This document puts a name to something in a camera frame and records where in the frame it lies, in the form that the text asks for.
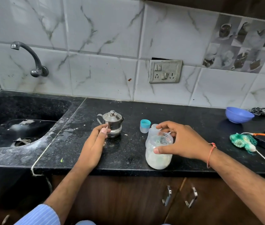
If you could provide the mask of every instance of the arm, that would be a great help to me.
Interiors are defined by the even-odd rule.
[[[93,129],[71,171],[43,205],[37,206],[15,225],[56,225],[58,222],[63,225],[65,223],[82,183],[99,162],[107,132],[111,131],[106,127],[107,125],[103,124]]]
[[[172,145],[155,148],[156,154],[176,154],[207,162],[211,145],[190,126],[166,121],[157,126],[160,128],[165,132],[171,131],[176,141]],[[211,153],[209,164],[265,224],[265,179],[217,148]]]

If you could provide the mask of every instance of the striped shirt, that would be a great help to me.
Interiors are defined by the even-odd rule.
[[[14,225],[61,225],[61,223],[58,215],[51,207],[40,204]]]

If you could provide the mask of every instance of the kettle handle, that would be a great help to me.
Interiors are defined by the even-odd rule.
[[[103,119],[103,116],[102,116],[102,114],[97,114],[97,118],[96,118],[96,119],[97,119],[97,121],[99,122],[99,124],[100,124],[100,125],[102,125],[101,121],[98,119],[98,116],[101,116],[101,117],[102,117],[102,119]]]

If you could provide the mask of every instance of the power socket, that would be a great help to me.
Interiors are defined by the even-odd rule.
[[[179,83],[182,60],[150,60],[149,83]]]

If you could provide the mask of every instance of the black sink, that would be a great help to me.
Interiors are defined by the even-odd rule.
[[[0,147],[17,147],[24,145],[23,141],[40,139],[70,105],[70,101],[38,96],[0,97]]]

